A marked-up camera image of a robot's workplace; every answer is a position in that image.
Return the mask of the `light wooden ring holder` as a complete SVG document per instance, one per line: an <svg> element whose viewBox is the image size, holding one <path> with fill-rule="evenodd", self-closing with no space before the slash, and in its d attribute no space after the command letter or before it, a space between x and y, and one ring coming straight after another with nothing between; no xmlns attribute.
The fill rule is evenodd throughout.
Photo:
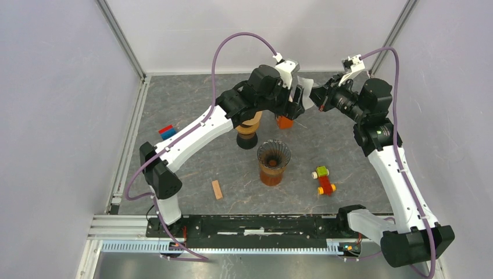
<svg viewBox="0 0 493 279"><path fill-rule="evenodd" d="M235 129L238 132L238 136L241 139L249 140L256 135L256 131L260 126L260 122L253 122L252 120L245 121L237 126Z"/></svg>

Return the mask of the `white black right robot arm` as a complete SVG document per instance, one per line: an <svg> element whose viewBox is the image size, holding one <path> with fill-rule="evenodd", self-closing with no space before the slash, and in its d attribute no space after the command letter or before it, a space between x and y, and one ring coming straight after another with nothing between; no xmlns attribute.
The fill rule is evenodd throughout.
<svg viewBox="0 0 493 279"><path fill-rule="evenodd" d="M334 76L309 97L319 110L337 109L354 121L355 141L377 172L394 214L391 223L362 205L346 206L338 211L337 233L364 235L380 246L390 266L402 267L438 259L455 233L439 223L410 172L396 124L388 118L391 91L386 81L370 78L355 93L352 81L342 83Z"/></svg>

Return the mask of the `brown paper coffee filter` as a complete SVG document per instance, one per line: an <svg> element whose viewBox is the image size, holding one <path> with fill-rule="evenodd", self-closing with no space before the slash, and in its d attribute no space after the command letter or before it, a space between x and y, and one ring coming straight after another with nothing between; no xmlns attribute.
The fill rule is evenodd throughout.
<svg viewBox="0 0 493 279"><path fill-rule="evenodd" d="M247 125L247 126L255 125L256 123L260 122L260 119L262 117L262 113L263 113L262 111L256 112L253 118L244 121L243 124Z"/></svg>

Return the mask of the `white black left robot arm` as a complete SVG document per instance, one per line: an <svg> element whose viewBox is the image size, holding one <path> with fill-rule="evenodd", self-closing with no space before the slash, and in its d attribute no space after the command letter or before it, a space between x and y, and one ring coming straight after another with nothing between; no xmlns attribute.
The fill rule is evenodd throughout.
<svg viewBox="0 0 493 279"><path fill-rule="evenodd" d="M175 237L183 229L177 197L183 184L175 172L205 145L253 119L257 112L268 110L291 120L301 115L305 109L298 70L299 64L292 60L274 67L260 65L185 129L157 145L140 146L141 172L155 197L160 229L167 236Z"/></svg>

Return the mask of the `orange glass carafe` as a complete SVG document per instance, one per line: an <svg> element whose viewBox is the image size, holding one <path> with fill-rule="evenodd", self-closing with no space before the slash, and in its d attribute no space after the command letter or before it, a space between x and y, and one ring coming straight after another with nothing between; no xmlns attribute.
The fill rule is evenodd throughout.
<svg viewBox="0 0 493 279"><path fill-rule="evenodd" d="M283 179L283 173L269 174L261 170L259 173L259 177L264 185L272 187L278 185L281 182L281 180Z"/></svg>

